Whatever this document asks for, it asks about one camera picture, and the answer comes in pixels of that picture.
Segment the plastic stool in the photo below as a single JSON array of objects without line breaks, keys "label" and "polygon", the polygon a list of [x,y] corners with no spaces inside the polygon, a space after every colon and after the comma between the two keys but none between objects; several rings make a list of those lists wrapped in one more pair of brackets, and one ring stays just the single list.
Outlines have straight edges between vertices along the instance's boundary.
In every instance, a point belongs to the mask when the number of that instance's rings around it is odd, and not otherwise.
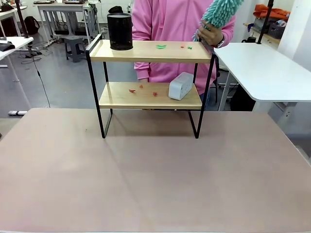
[{"label": "plastic stool", "polygon": [[[65,42],[65,50],[66,50],[66,58],[72,58],[73,62],[79,62],[80,58],[85,57],[85,46],[83,44],[83,39],[78,36],[67,36],[64,39]],[[71,51],[68,51],[67,44],[69,44]]]}]

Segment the watch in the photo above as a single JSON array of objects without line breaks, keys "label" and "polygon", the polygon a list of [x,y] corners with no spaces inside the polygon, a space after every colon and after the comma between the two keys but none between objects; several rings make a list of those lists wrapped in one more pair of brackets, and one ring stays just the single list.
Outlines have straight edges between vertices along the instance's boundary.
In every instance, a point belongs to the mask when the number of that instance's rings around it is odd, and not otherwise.
[{"label": "watch", "polygon": [[218,45],[214,46],[215,48],[219,49],[225,42],[225,36],[223,35],[223,39],[221,40],[221,42],[218,43]]}]

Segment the person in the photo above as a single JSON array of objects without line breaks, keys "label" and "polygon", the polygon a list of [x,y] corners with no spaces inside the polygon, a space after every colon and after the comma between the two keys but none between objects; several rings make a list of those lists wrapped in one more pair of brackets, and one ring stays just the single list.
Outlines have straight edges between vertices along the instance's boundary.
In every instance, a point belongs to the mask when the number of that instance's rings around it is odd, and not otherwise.
[{"label": "person", "polygon": [[[233,37],[235,16],[222,29],[206,22],[210,31],[200,24],[202,15],[213,0],[135,0],[132,22],[133,40],[193,41],[198,36],[209,45],[220,48]],[[135,63],[134,69],[140,82],[170,83],[180,73],[194,73],[194,64]],[[199,64],[196,87],[203,99],[209,64]],[[210,85],[216,79],[214,66]]]}]

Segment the pink hoodie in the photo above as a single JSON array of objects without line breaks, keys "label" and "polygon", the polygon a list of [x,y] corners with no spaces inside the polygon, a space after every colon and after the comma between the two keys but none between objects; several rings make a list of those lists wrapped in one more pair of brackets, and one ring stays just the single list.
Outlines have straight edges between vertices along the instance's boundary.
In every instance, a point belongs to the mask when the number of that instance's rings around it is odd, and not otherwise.
[{"label": "pink hoodie", "polygon": [[[213,0],[135,0],[132,21],[134,40],[192,41],[202,15]],[[223,27],[223,46],[233,36],[235,17]],[[153,83],[169,83],[182,72],[193,74],[194,64],[135,63],[138,79]],[[199,64],[196,86],[204,93],[208,64]],[[216,79],[213,69],[211,83]]]}]

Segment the sleeve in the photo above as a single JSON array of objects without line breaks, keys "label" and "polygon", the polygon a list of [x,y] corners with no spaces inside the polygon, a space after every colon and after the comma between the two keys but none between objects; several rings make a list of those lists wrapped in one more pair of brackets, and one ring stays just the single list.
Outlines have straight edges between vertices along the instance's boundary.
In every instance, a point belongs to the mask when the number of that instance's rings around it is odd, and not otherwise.
[{"label": "sleeve", "polygon": [[229,23],[223,27],[222,32],[225,37],[225,42],[222,45],[222,47],[227,46],[232,40],[235,21],[236,21],[236,17],[233,16],[231,20],[229,21]]},{"label": "sleeve", "polygon": [[[152,0],[135,0],[132,21],[133,40],[151,40],[152,29]],[[149,63],[136,62],[134,69],[138,79],[149,78]]]}]

